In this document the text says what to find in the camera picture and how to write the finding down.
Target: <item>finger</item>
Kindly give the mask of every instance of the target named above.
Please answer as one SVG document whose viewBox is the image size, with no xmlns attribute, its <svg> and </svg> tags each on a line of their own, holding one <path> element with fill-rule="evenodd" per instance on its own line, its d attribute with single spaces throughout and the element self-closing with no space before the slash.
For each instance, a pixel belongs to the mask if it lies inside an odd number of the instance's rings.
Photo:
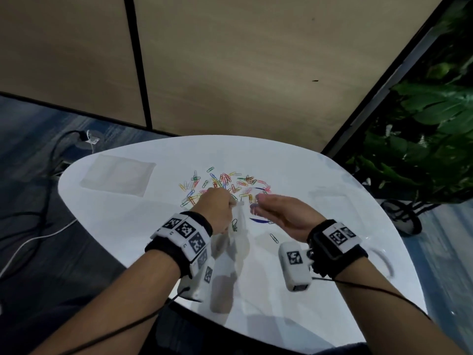
<svg viewBox="0 0 473 355">
<path fill-rule="evenodd" d="M 277 215 L 275 215 L 274 213 L 268 212 L 267 210 L 259 207 L 256 203 L 253 203 L 253 204 L 255 204 L 255 206 L 252 206 L 250 208 L 251 209 L 251 214 L 266 218 L 267 220 L 276 223 L 280 227 L 282 227 L 284 225 L 284 222 L 282 221 L 282 219 L 280 219 Z"/>
<path fill-rule="evenodd" d="M 256 200 L 261 208 L 281 214 L 286 210 L 289 198 L 283 195 L 267 195 L 262 193 L 256 195 Z"/>
</svg>

